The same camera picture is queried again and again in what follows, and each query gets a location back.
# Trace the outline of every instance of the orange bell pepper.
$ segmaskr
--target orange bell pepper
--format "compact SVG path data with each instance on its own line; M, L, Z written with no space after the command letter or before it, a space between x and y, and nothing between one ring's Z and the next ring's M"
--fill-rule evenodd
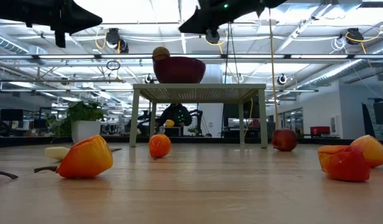
M370 167L359 147L323 146L318 149L318 158L330 179L364 182L370 178Z
M107 142L101 136L93 136L75 144L59 167L41 167L34 172L51 170L65 178L90 178L112 166L113 157Z

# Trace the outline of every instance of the table leg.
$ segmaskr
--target table leg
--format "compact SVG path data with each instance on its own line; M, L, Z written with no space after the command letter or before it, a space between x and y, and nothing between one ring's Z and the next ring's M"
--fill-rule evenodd
M155 112L157 110L157 103L152 103L152 115L150 117L150 138L154 135L155 131Z
M259 124L261 125L261 147L267 148L267 122L266 122L266 102L265 90L259 90Z
M244 141L244 103L239 103L239 129L240 129L240 144L245 144Z
M132 101L131 133L129 135L129 147L136 147L137 115L139 114L139 95L141 90L134 90Z

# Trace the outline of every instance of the computer monitor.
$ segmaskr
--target computer monitor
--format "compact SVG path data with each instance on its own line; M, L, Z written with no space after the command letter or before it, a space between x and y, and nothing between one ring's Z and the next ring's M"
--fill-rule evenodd
M22 121L23 110L21 109L1 109L1 121Z
M374 113L376 115L376 123L383 124L383 102L374 103Z

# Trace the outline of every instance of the red object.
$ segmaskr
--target red object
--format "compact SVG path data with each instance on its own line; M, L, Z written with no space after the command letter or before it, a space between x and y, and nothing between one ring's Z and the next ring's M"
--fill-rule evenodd
M330 127L310 127L310 134L329 134Z
M171 151L171 140L164 134L156 134L149 141L150 156L158 159Z
M154 62L154 73L160 83L200 83L205 64L195 58L169 57Z
M370 179L370 167L360 147L323 146L318 149L318 158L330 179L353 182Z
M291 129L278 129L273 132L272 145L275 149L290 152L298 145L298 137Z

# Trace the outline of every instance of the table top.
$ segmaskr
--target table top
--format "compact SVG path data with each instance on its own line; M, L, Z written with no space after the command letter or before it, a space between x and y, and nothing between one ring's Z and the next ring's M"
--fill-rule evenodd
M133 84L156 103L239 103L256 96L265 84Z

